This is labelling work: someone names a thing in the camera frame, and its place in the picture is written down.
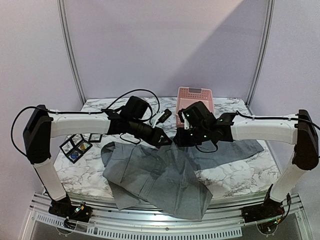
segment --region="cable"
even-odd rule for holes
[[[150,91],[148,89],[138,88],[138,89],[134,89],[134,90],[128,91],[128,92],[122,94],[121,96],[119,96],[116,100],[114,100],[109,106],[106,107],[106,109],[109,109],[113,104],[115,104],[119,99],[121,99],[125,95],[128,95],[128,94],[133,93],[133,92],[139,92],[139,91],[151,93],[155,97],[155,99],[156,99],[156,101],[158,103],[158,110],[156,111],[156,113],[154,115],[151,114],[150,119],[147,120],[147,121],[150,121],[156,114],[159,113],[159,111],[160,111],[160,101],[159,101],[159,98],[157,97],[157,95],[153,91]]]
[[[280,223],[282,223],[282,222],[286,219],[286,217],[288,216],[288,214],[289,214],[289,212],[290,212],[291,196],[290,196],[289,193],[286,195],[286,203],[288,204],[288,210],[286,211],[285,216],[282,215],[282,217],[280,217],[280,219],[279,219],[278,221],[274,222],[274,224],[279,225]]]
[[[246,118],[246,119],[257,119],[257,120],[294,120],[294,121],[301,121],[307,124],[311,124],[312,126],[314,126],[316,129],[318,129],[320,131],[320,126],[318,126],[317,124],[315,124],[312,121],[309,120],[305,120],[303,118],[298,118],[298,117],[284,117],[284,116],[248,116],[248,115],[244,115],[239,111],[235,112],[237,115],[239,115],[240,117]]]
[[[68,236],[68,235],[72,234],[72,233],[75,231],[75,229],[77,228],[77,225],[78,225],[78,221],[77,221],[76,223],[73,223],[73,222],[69,222],[69,220],[66,218],[66,219],[64,220],[63,226],[62,226],[62,227],[64,227],[65,229],[62,228],[62,230],[65,230],[65,231],[68,232],[68,233],[60,232],[60,231],[58,230],[57,224],[55,225],[55,229],[57,230],[57,232],[59,233],[59,235],[60,235],[60,234],[63,234],[63,235],[65,235],[65,236]]]
[[[122,138],[122,135],[124,135],[124,133],[122,133],[119,137],[120,137],[120,139],[123,140],[123,141],[126,141],[126,142],[131,143],[131,144],[134,144],[134,145],[138,145],[139,143],[141,143],[141,139],[140,139],[140,138],[139,138],[139,141],[138,141],[138,142],[134,142],[134,141],[130,141],[130,140],[127,140],[127,139]]]
[[[215,153],[216,151],[218,151],[218,145],[217,144],[213,144],[213,145],[215,146],[215,150],[214,151],[202,151],[202,150],[200,150],[198,145],[195,145],[195,148],[201,153],[212,154],[212,153]]]
[[[27,155],[21,151],[18,146],[16,145],[15,141],[14,141],[14,127],[15,127],[15,124],[16,124],[16,121],[17,119],[19,118],[19,116],[26,110],[28,109],[36,109],[36,110],[40,110],[40,111],[44,111],[44,112],[47,112],[47,113],[50,113],[50,114],[102,114],[103,112],[102,111],[94,111],[94,112],[87,112],[87,111],[51,111],[51,110],[48,110],[48,109],[43,109],[41,107],[38,107],[38,106],[27,106],[25,107],[24,109],[22,109],[14,118],[13,122],[12,122],[12,126],[11,126],[11,131],[10,131],[10,136],[11,136],[11,142],[13,144],[13,146],[15,147],[15,149],[21,153],[23,156],[27,157]]]
[[[159,99],[157,97],[157,95],[150,91],[150,90],[147,90],[147,89],[134,89],[134,90],[131,90],[131,91],[128,91],[124,94],[122,94],[121,96],[119,96],[116,100],[114,100],[106,109],[109,109],[115,102],[117,102],[119,99],[121,99],[123,96],[127,95],[127,94],[130,94],[130,93],[133,93],[133,92],[137,92],[137,91],[145,91],[145,92],[149,92],[151,93],[152,95],[154,95],[154,97],[156,98],[157,100],[157,103],[158,103],[158,110],[157,112],[153,115],[153,111],[152,111],[152,108],[151,106],[149,105],[149,108],[151,110],[151,116],[150,118],[148,119],[144,119],[142,120],[143,122],[146,122],[146,121],[150,121],[160,110],[160,102],[159,102]],[[14,141],[14,127],[15,127],[15,124],[16,124],[16,121],[18,119],[18,117],[26,110],[28,109],[35,109],[35,110],[40,110],[40,111],[44,111],[44,112],[47,112],[49,114],[103,114],[104,112],[103,111],[93,111],[93,112],[89,112],[89,111],[51,111],[51,110],[48,110],[48,109],[44,109],[44,108],[41,108],[41,107],[38,107],[38,106],[27,106],[25,108],[23,108],[17,115],[16,117],[14,118],[13,122],[12,122],[12,126],[11,126],[11,131],[10,131],[10,137],[11,137],[11,142],[13,144],[13,146],[15,147],[15,149],[21,153],[23,156],[27,157],[27,155],[18,148],[18,146],[16,145],[15,141]]]

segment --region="metal vent grille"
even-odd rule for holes
[[[37,213],[36,220],[54,227],[64,228],[60,217]],[[87,226],[86,232],[75,232],[110,240],[223,240],[242,237],[241,227],[198,233],[135,233],[110,230],[99,225]]]

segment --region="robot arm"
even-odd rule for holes
[[[301,176],[319,163],[318,135],[306,110],[287,116],[245,116],[224,113],[218,119],[202,102],[179,113],[184,128],[178,128],[174,142],[178,146],[197,146],[211,141],[267,140],[294,145],[292,157],[280,178],[270,186],[264,203],[243,209],[246,222],[279,215],[282,202]]]
[[[85,133],[101,135],[129,133],[155,147],[172,143],[161,128],[147,125],[140,119],[147,110],[146,106],[142,106],[144,104],[142,101],[140,98],[130,98],[120,113],[112,109],[103,109],[98,114],[81,112],[61,114],[47,110],[44,105],[37,106],[23,131],[23,140],[26,156],[52,199],[49,209],[51,214],[88,222],[92,212],[91,208],[84,204],[81,207],[71,204],[51,160],[51,138]]]

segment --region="marble table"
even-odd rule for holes
[[[157,109],[155,98],[144,98],[148,101],[154,111]],[[163,124],[159,124],[169,137],[176,134],[176,102],[175,97],[161,97],[161,110],[169,109],[172,115]],[[82,108],[82,111],[98,111],[107,107],[114,99],[89,99]],[[123,106],[127,98],[120,99],[112,108]],[[240,111],[249,114],[243,100],[239,98],[213,98],[214,115],[220,116],[222,113]],[[125,139],[136,141],[133,136],[125,134]],[[93,147],[75,164],[70,162],[60,151],[56,161],[55,169],[64,185],[65,190],[71,195],[86,196],[94,199],[113,198],[112,191],[107,180],[102,176],[104,165],[101,159],[101,148],[109,142],[127,143],[118,135],[104,135],[100,143],[93,143]],[[220,165],[215,168],[200,170],[196,175],[207,188],[212,192],[213,199],[231,198],[266,191],[280,175],[278,167],[267,147],[265,141],[259,140],[264,148],[260,152],[248,159],[235,161]]]

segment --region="metal frame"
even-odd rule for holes
[[[60,15],[63,38],[64,38],[64,42],[65,42],[67,55],[69,58],[71,71],[73,74],[74,83],[75,83],[79,98],[80,98],[82,104],[84,105],[86,103],[87,98],[86,98],[85,91],[84,91],[84,88],[81,83],[81,79],[80,79],[80,75],[79,75],[79,72],[77,69],[74,51],[73,51],[73,47],[72,47],[72,43],[71,43],[71,39],[70,39],[65,1],[64,0],[57,0],[57,3],[58,3],[58,11],[59,11],[59,15]],[[260,76],[264,57],[266,54],[267,43],[268,43],[270,29],[271,29],[271,23],[272,23],[272,16],[273,16],[273,11],[274,11],[274,5],[275,5],[275,0],[268,0],[265,20],[264,20],[263,33],[262,33],[262,38],[261,38],[261,43],[260,43],[260,48],[259,48],[259,57],[258,57],[258,60],[256,63],[252,83],[250,85],[247,98],[245,100],[245,104],[247,106],[251,105],[253,98],[254,98],[256,88],[257,88],[258,79]]]
[[[61,21],[62,34],[63,34],[63,38],[64,38],[66,52],[67,52],[67,55],[69,58],[69,63],[70,63],[70,67],[71,67],[71,71],[72,71],[72,75],[73,75],[73,80],[74,80],[75,87],[78,92],[80,101],[81,101],[82,105],[84,105],[86,103],[87,99],[85,96],[84,88],[83,88],[81,80],[80,80],[79,72],[78,72],[77,65],[76,65],[75,55],[74,55],[72,43],[70,40],[65,1],[64,0],[57,0],[57,3],[58,3],[58,11],[59,11],[60,21]]]
[[[291,199],[289,214],[297,218],[302,239],[312,239],[299,195],[294,194]],[[73,204],[79,204],[83,199],[72,197],[71,200]],[[77,226],[80,230],[76,228],[75,232],[114,240],[230,239],[242,236],[241,227],[256,224],[255,222],[245,223],[241,217],[241,209],[244,206],[262,203],[263,200],[263,193],[234,197],[229,200],[213,200],[202,221],[194,221],[165,215],[150,204],[139,206],[139,210],[129,208],[119,211],[114,203],[91,199],[86,203],[93,207],[92,218],[89,223],[78,222]],[[50,198],[45,195],[33,196],[22,240],[30,239],[36,221],[63,229],[64,219],[48,213],[50,204]]]
[[[263,62],[264,62],[264,58],[265,58],[265,54],[266,54],[266,49],[267,49],[267,43],[268,43],[268,39],[269,39],[269,35],[270,35],[274,7],[275,7],[275,0],[269,0],[268,5],[267,5],[267,9],[266,9],[265,20],[264,20],[264,27],[263,27],[261,44],[260,44],[259,57],[258,57],[258,61],[256,63],[252,83],[249,88],[249,93],[248,93],[246,101],[245,101],[245,104],[248,107],[250,107],[250,105],[253,101],[255,91],[257,88],[257,84],[258,84],[258,80],[259,80],[259,76],[260,76],[261,69],[263,66]]]

